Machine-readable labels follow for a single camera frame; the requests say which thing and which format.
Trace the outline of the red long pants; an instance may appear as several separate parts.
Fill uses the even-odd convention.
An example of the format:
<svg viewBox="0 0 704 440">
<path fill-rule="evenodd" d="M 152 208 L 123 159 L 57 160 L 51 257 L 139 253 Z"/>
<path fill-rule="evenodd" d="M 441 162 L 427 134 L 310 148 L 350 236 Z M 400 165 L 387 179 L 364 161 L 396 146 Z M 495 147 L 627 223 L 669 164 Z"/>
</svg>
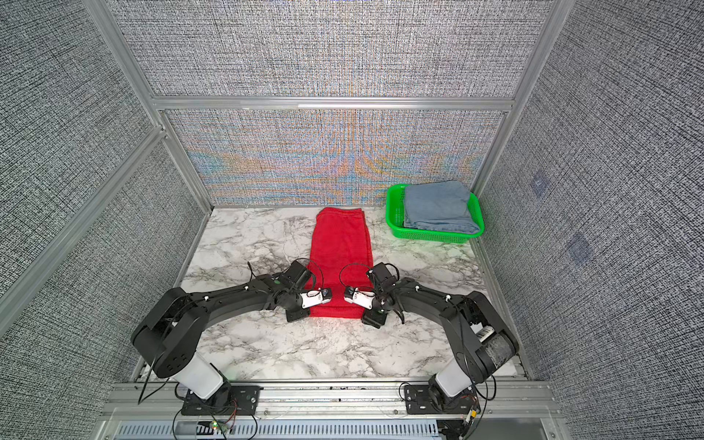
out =
<svg viewBox="0 0 704 440">
<path fill-rule="evenodd" d="M 311 308 L 312 317 L 361 319 L 364 308 L 344 299 L 346 287 L 369 290 L 373 264 L 370 232 L 362 209 L 328 207 L 316 216 L 309 269 L 333 294 L 331 302 Z"/>
</svg>

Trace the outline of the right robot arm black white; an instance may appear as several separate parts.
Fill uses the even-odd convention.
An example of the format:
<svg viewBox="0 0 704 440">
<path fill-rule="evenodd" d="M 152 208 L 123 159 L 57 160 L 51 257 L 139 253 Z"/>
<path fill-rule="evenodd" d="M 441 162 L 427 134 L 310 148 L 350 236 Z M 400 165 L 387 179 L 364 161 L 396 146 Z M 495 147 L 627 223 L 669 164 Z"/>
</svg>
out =
<svg viewBox="0 0 704 440">
<path fill-rule="evenodd" d="M 484 383 L 518 353 L 516 336 L 485 294 L 442 293 L 391 273 L 386 263 L 368 269 L 367 276 L 370 289 L 348 288 L 345 293 L 348 302 L 364 309 L 363 324 L 381 328 L 388 314 L 404 321 L 410 313 L 443 327 L 453 359 L 429 379 L 437 405 Z"/>
</svg>

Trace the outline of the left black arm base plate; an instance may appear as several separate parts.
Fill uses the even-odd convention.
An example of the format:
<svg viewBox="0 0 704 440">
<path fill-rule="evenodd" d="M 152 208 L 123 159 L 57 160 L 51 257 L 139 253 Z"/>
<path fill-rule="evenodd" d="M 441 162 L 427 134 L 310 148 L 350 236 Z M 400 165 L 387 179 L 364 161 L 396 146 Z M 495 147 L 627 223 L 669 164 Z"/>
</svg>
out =
<svg viewBox="0 0 704 440">
<path fill-rule="evenodd" d="M 189 390 L 183 398 L 181 414 L 197 415 L 254 415 L 260 400 L 259 386 L 242 386 L 225 384 L 208 399 L 199 398 Z"/>
</svg>

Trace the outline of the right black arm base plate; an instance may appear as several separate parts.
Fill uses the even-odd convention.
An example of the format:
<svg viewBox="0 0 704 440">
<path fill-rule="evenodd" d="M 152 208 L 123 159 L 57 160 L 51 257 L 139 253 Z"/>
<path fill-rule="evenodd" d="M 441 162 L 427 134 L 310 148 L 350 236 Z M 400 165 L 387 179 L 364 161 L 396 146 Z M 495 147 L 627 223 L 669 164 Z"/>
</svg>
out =
<svg viewBox="0 0 704 440">
<path fill-rule="evenodd" d="M 447 397 L 436 385 L 403 382 L 399 387 L 399 396 L 407 414 L 412 415 L 469 414 L 480 410 L 478 399 L 468 390 L 455 397 Z"/>
</svg>

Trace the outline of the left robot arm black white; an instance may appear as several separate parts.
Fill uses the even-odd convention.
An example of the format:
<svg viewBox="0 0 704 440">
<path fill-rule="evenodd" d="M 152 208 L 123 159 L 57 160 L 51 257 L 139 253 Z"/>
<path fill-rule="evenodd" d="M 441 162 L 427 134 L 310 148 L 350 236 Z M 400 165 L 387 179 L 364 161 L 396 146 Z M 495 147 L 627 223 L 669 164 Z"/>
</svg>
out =
<svg viewBox="0 0 704 440">
<path fill-rule="evenodd" d="M 294 261 L 282 272 L 251 275 L 236 286 L 189 293 L 172 288 L 137 325 L 131 343 L 161 379 L 173 379 L 205 401 L 226 389 L 226 378 L 198 354 L 203 332 L 227 319 L 282 308 L 295 320 L 310 315 L 306 299 L 326 295 L 308 285 L 315 275 Z"/>
</svg>

